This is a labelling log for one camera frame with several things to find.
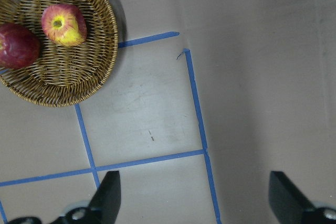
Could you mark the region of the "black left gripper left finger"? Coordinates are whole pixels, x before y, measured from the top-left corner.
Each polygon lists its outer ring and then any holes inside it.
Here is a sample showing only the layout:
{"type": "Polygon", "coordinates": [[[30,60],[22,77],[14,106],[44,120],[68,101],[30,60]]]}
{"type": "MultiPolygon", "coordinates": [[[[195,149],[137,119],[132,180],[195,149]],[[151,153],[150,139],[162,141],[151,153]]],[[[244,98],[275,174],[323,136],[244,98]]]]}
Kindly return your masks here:
{"type": "Polygon", "coordinates": [[[90,223],[115,223],[120,206],[120,173],[119,171],[109,171],[105,174],[99,188],[88,205],[92,220],[90,223]]]}

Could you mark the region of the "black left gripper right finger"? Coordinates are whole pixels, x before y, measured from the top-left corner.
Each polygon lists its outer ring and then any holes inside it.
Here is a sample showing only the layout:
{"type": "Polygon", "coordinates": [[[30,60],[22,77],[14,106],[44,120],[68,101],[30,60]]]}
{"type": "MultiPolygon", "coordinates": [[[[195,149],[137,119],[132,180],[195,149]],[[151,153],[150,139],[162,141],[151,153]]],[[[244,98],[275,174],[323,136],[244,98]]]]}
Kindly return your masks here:
{"type": "Polygon", "coordinates": [[[269,176],[269,205],[279,223],[302,223],[315,206],[301,190],[281,171],[269,176]]]}

